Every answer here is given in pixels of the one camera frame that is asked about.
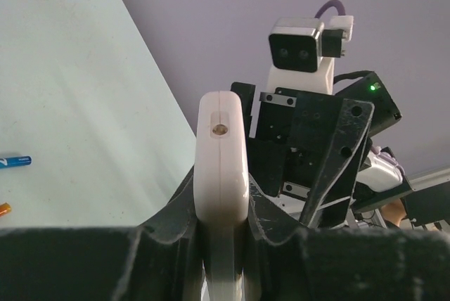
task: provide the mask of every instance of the gray wall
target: gray wall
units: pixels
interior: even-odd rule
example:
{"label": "gray wall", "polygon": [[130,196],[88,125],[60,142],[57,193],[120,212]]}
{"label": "gray wall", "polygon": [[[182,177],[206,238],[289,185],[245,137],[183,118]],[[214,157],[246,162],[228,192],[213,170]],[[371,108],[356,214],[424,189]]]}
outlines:
{"label": "gray wall", "polygon": [[[265,85],[277,18],[313,16],[325,1],[124,0],[194,129],[205,92]],[[375,142],[410,174],[448,165],[450,0],[342,1],[355,28],[336,72],[375,70],[404,115]]]}

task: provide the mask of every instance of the white connector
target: white connector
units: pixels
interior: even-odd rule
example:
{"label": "white connector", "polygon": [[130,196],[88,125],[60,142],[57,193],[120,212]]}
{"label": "white connector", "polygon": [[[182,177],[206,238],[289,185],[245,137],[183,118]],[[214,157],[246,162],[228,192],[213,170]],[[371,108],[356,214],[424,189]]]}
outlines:
{"label": "white connector", "polygon": [[348,42],[352,39],[354,17],[351,15],[333,16],[327,29],[344,30],[343,41]]}

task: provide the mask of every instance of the white table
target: white table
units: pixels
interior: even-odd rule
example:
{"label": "white table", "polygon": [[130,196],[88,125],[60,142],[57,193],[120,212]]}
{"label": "white table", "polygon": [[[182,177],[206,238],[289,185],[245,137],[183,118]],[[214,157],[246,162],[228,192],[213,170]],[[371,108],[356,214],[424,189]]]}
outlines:
{"label": "white table", "polygon": [[0,170],[0,228],[136,225],[194,150],[122,0],[0,0],[0,157],[33,158]]}

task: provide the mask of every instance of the camera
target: camera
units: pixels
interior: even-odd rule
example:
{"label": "camera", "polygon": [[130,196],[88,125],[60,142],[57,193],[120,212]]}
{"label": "camera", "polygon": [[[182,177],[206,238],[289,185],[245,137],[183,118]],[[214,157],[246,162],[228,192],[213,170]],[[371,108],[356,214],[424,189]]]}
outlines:
{"label": "camera", "polygon": [[324,23],[318,18],[281,18],[269,44],[274,66],[282,70],[316,72],[322,59]]}

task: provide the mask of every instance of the wall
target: wall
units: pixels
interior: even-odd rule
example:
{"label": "wall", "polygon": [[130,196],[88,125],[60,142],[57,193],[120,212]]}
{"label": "wall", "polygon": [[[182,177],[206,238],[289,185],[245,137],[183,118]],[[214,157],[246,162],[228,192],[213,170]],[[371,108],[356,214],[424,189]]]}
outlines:
{"label": "wall", "polygon": [[122,0],[0,0],[0,227],[135,225],[195,137]]}
{"label": "wall", "polygon": [[[313,16],[325,1],[124,0],[193,128],[205,92],[233,81],[262,89],[277,18]],[[337,72],[375,70],[404,115],[375,142],[390,146],[409,174],[448,165],[450,1],[342,1],[355,28]]]}

